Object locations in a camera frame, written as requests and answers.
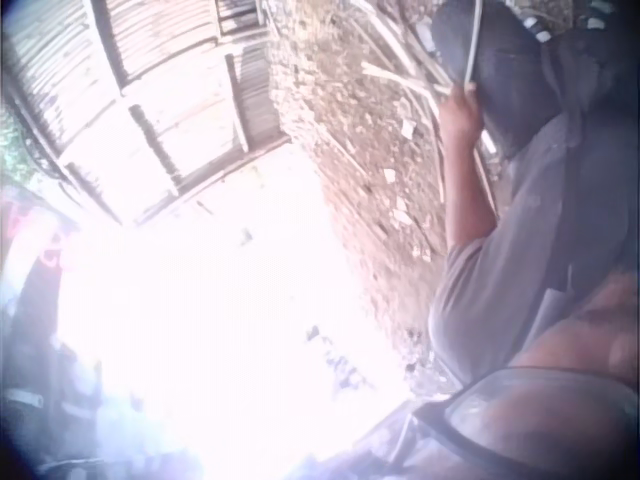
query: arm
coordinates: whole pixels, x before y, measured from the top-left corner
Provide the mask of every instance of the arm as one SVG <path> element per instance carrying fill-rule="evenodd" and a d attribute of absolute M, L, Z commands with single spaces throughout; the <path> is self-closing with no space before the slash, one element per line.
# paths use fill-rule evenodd
<path fill-rule="evenodd" d="M 447 248 L 465 246 L 487 237 L 496 218 L 482 189 L 473 149 L 482 132 L 475 88 L 454 87 L 440 107 L 444 148 L 445 226 Z"/>

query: wooden plank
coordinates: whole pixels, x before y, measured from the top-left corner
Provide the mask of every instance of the wooden plank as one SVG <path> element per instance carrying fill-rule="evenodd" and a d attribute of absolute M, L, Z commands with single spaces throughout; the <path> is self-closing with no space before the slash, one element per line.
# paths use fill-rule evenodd
<path fill-rule="evenodd" d="M 224 61 L 227 65 L 227 78 L 229 80 L 229 94 L 231 97 L 231 103 L 233 106 L 233 123 L 236 127 L 236 134 L 242 145 L 242 150 L 248 153 L 250 150 L 249 139 L 247 136 L 247 128 L 244 122 L 244 116 L 240 107 L 240 86 L 238 84 L 238 77 L 236 76 L 235 60 L 233 55 L 225 55 Z"/>
<path fill-rule="evenodd" d="M 222 38 L 222 26 L 220 25 L 220 9 L 218 8 L 218 0 L 210 0 L 211 17 L 213 21 L 213 31 L 218 40 Z"/>
<path fill-rule="evenodd" d="M 201 167 L 192 174 L 186 176 L 179 187 L 179 197 L 166 197 L 163 201 L 158 202 L 158 204 L 136 219 L 135 224 L 142 226 L 159 219 L 165 214 L 175 212 L 181 205 L 191 201 L 214 183 L 221 181 L 227 175 L 238 171 L 242 167 L 258 160 L 263 155 L 266 155 L 290 141 L 291 139 L 282 133 L 244 155 L 238 150 L 227 152 L 222 157 L 211 161 L 204 167 Z"/>
<path fill-rule="evenodd" d="M 109 23 L 109 10 L 106 0 L 83 0 L 83 6 L 87 14 L 89 31 L 93 37 L 95 47 L 102 53 L 100 61 L 106 77 L 110 80 L 113 97 L 116 99 L 116 107 L 128 112 L 132 121 L 138 127 L 144 141 L 156 154 L 160 168 L 165 173 L 167 189 L 174 195 L 178 194 L 177 184 L 179 175 L 175 165 L 164 151 L 162 144 L 153 131 L 153 127 L 145 121 L 142 109 L 125 99 L 124 89 L 128 84 L 122 58 L 113 37 L 113 31 Z"/>
<path fill-rule="evenodd" d="M 262 1 L 256 0 L 256 11 L 258 12 L 258 23 L 264 25 L 264 10 L 262 10 Z"/>

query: sunlight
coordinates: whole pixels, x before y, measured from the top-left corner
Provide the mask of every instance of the sunlight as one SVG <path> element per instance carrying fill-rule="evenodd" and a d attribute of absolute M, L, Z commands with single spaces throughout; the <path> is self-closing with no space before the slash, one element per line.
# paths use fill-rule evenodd
<path fill-rule="evenodd" d="M 208 478 L 276 479 L 309 454 L 348 448 L 408 395 L 390 347 L 358 330 L 357 284 L 314 177 L 272 170 L 235 213 L 231 202 L 220 218 L 87 233 L 62 279 L 60 339 L 102 360 L 105 392 L 144 399 L 166 443 L 197 453 Z M 254 239 L 240 247 L 232 224 Z M 337 344 L 384 362 L 364 369 L 387 371 L 375 392 L 334 401 L 333 374 L 305 339 L 329 317 Z"/>

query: ground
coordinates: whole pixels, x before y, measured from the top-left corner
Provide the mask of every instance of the ground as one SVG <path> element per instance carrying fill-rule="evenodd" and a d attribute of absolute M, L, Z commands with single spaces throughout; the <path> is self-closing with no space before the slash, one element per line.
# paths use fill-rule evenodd
<path fill-rule="evenodd" d="M 407 20 L 441 3 L 386 0 Z M 571 23 L 570 0 L 516 2 L 542 12 L 557 32 Z M 272 95 L 283 129 L 315 160 L 334 229 L 367 292 L 371 318 L 401 355 L 416 394 L 451 384 L 434 362 L 426 319 L 445 262 L 444 209 L 433 147 L 419 125 L 401 135 L 407 112 L 396 84 L 363 75 L 361 62 L 380 64 L 354 28 L 375 32 L 348 0 L 269 3 L 275 19 Z M 508 204 L 500 164 L 491 167 L 499 211 Z"/>

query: wooden stick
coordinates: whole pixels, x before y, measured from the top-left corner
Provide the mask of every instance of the wooden stick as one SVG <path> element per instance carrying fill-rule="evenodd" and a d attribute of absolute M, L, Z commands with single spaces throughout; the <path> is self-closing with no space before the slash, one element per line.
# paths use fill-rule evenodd
<path fill-rule="evenodd" d="M 238 96 L 240 95 L 240 88 L 238 86 L 238 78 L 236 77 L 236 67 L 233 55 L 228 54 L 224 57 L 227 65 L 227 78 L 229 82 L 229 91 L 231 93 L 231 103 L 233 106 L 233 121 L 236 126 L 236 133 L 242 145 L 242 150 L 245 153 L 249 152 L 249 139 L 247 138 L 247 129 L 245 128 L 244 118 L 242 116 L 242 110 L 240 109 L 240 103 Z"/>
<path fill-rule="evenodd" d="M 331 135 L 331 132 L 329 132 L 326 127 L 320 127 L 320 125 L 318 124 L 316 125 L 318 127 L 318 130 L 327 138 L 327 140 L 329 140 L 329 142 L 338 151 L 340 151 L 340 153 L 342 153 L 347 158 L 347 160 L 349 160 L 349 162 L 351 162 L 351 165 L 353 165 L 362 175 L 366 177 L 367 171 L 362 167 L 362 165 L 358 163 L 355 158 L 353 158 L 353 156 L 349 152 L 347 152 L 347 150 L 340 144 L 340 142 L 338 142 L 338 140 L 336 140 L 336 138 Z"/>
<path fill-rule="evenodd" d="M 360 36 L 364 38 L 364 40 L 369 44 L 371 49 L 378 55 L 378 57 L 380 58 L 380 60 L 382 60 L 385 66 L 389 70 L 393 69 L 393 63 L 391 62 L 391 60 L 389 60 L 387 56 L 382 52 L 382 50 L 380 50 L 380 48 L 378 47 L 378 45 L 376 45 L 373 39 L 369 35 L 367 35 L 367 32 L 365 32 L 364 29 L 355 20 L 353 19 L 350 19 L 350 20 L 351 20 L 351 24 L 356 29 L 356 31 L 360 33 Z M 411 91 L 411 89 L 407 85 L 404 85 L 402 83 L 400 84 L 402 85 L 402 89 L 404 90 L 405 94 L 407 95 L 407 97 L 409 97 L 409 100 L 411 101 L 411 103 L 413 103 L 414 107 L 418 111 L 422 122 L 427 126 L 429 130 L 429 135 L 431 137 L 431 144 L 433 145 L 433 151 L 435 153 L 435 164 L 436 164 L 435 166 L 436 166 L 436 174 L 438 175 L 438 193 L 440 195 L 440 203 L 444 203 L 444 177 L 442 176 L 442 157 L 440 155 L 440 150 L 438 149 L 438 136 L 436 134 L 434 115 L 429 108 L 425 108 L 418 101 L 413 91 Z"/>

